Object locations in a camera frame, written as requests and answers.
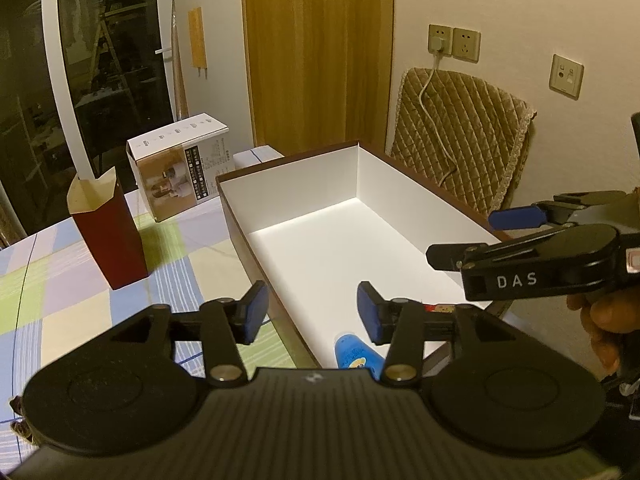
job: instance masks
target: bottle label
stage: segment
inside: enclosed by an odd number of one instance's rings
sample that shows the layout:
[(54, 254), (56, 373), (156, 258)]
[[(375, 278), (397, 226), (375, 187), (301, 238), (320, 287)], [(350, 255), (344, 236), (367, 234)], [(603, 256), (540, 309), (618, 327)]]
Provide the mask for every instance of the bottle label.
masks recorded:
[(364, 357), (358, 357), (356, 360), (352, 361), (349, 365), (349, 368), (364, 368), (367, 364), (367, 359)]

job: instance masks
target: white wall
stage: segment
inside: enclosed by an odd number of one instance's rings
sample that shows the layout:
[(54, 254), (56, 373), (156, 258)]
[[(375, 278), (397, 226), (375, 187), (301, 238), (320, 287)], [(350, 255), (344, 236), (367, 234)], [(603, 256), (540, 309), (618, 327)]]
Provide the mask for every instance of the white wall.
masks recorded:
[[(191, 65), (187, 13), (202, 7), (207, 52), (204, 70)], [(242, 0), (175, 0), (180, 60), (191, 115), (206, 112), (229, 126), (234, 152), (254, 146), (244, 60)]]
[[(536, 136), (513, 205), (563, 191), (640, 185), (629, 117), (640, 111), (640, 0), (396, 0), (389, 132), (405, 70), (430, 68), (429, 23), (482, 32), (477, 64), (445, 57), (444, 70), (487, 79), (537, 110)], [(585, 65), (580, 99), (548, 88), (553, 54)], [(516, 310), (594, 366), (562, 300), (530, 300)]]

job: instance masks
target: glass pane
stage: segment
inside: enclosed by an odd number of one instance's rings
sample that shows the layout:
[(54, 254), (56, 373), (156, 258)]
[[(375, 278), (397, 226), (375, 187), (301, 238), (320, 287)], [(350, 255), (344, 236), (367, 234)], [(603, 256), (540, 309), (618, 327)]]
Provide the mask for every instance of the glass pane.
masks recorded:
[(58, 0), (71, 99), (98, 176), (116, 167), (136, 184), (127, 139), (173, 121), (156, 0)]
[(0, 181), (25, 231), (68, 217), (76, 171), (51, 90), (40, 0), (0, 0)]

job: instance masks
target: table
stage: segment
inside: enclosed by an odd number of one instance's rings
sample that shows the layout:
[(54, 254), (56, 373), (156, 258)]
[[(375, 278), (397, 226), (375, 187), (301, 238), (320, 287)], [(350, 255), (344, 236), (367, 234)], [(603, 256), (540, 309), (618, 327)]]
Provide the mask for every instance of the table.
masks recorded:
[[(150, 276), (144, 280), (111, 290), (71, 218), (0, 251), (2, 472), (35, 450), (11, 432), (15, 415), (7, 400), (40, 367), (152, 303), (168, 303), (173, 312), (197, 310), (214, 298), (238, 298), (250, 286), (219, 198), (160, 223), (137, 190), (126, 198), (145, 248)], [(250, 375), (257, 366), (294, 367), (268, 318), (255, 343), (239, 350)], [(178, 343), (176, 361), (204, 375), (200, 343)]]

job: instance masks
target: blue bottle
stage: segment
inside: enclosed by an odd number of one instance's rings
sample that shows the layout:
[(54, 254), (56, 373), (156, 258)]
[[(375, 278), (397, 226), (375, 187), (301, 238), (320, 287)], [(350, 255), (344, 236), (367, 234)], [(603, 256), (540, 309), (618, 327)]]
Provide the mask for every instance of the blue bottle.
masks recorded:
[(380, 378), (385, 363), (380, 354), (355, 334), (345, 334), (336, 340), (335, 360), (338, 368), (368, 368), (376, 380)]

